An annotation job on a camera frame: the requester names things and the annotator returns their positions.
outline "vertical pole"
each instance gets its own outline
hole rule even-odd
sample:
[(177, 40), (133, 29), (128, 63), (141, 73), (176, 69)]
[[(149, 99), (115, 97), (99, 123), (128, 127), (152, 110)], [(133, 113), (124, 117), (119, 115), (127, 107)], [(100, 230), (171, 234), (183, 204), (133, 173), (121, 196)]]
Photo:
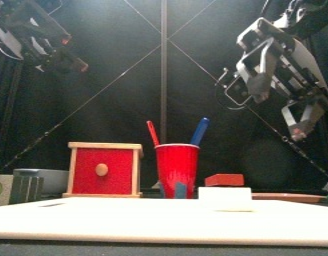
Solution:
[(161, 0), (161, 91), (160, 91), (160, 142), (167, 143), (167, 26), (168, 3)]

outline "box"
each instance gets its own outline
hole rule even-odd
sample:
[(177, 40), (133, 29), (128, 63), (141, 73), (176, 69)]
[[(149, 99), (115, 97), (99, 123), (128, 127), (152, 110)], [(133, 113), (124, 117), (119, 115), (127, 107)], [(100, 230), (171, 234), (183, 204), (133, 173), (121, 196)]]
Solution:
[(69, 142), (68, 190), (64, 197), (140, 197), (140, 144)]

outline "wooden board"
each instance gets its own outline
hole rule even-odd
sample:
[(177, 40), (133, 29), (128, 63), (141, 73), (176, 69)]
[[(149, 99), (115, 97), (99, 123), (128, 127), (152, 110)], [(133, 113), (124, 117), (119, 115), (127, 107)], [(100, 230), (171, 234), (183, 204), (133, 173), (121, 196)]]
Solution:
[(328, 207), (252, 203), (252, 212), (185, 199), (72, 197), (1, 206), (0, 239), (328, 247)]

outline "blue marker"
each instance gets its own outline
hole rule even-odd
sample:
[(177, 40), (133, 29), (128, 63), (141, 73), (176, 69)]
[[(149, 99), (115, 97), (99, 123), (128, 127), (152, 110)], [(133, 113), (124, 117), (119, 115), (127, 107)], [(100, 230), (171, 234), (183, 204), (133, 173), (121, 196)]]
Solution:
[(192, 139), (191, 139), (192, 145), (199, 146), (204, 132), (208, 128), (208, 125), (209, 125), (209, 119), (204, 117), (197, 125), (196, 131), (195, 131)]

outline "red cup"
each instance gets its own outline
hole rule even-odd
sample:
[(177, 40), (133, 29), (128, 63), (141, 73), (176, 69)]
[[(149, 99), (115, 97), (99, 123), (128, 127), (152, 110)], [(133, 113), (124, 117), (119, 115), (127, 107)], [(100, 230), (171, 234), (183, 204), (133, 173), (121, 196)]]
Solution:
[(191, 199), (200, 148), (192, 144), (161, 144), (155, 149), (163, 197)]

